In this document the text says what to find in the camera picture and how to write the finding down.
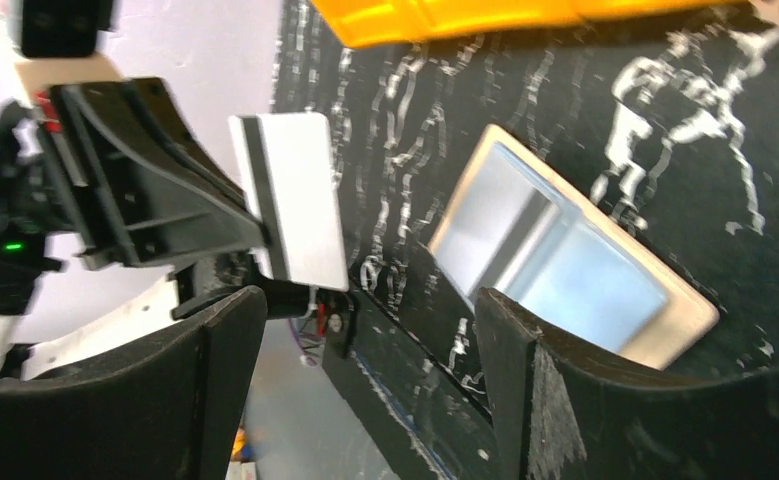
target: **wall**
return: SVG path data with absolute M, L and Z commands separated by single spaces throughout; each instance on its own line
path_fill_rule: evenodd
M 200 142 L 235 176 L 227 116 L 268 110 L 279 2 L 234 0 L 215 2 L 214 8 L 190 0 L 117 3 L 117 32 L 107 35 L 102 49 L 127 76 L 164 78 Z M 12 92 L 10 82 L 0 62 L 0 103 Z M 164 273 L 118 267 L 87 272 L 71 258 L 79 250 L 73 235 L 53 239 L 51 254 L 71 259 L 68 271 L 44 277 L 16 341 L 64 335 L 135 297 Z

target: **yellow plastic container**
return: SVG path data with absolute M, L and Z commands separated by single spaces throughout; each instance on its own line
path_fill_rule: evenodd
M 740 0 L 313 0 L 349 48 L 567 26 Z

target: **black marble surface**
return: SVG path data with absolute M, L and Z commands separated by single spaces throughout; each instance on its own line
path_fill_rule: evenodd
M 287 0 L 275 75 L 274 111 L 330 119 L 352 277 L 483 405 L 473 318 L 423 245 L 490 123 L 587 196 L 609 179 L 602 210 L 719 308 L 670 371 L 779 362 L 779 28 L 750 5 L 351 51 Z

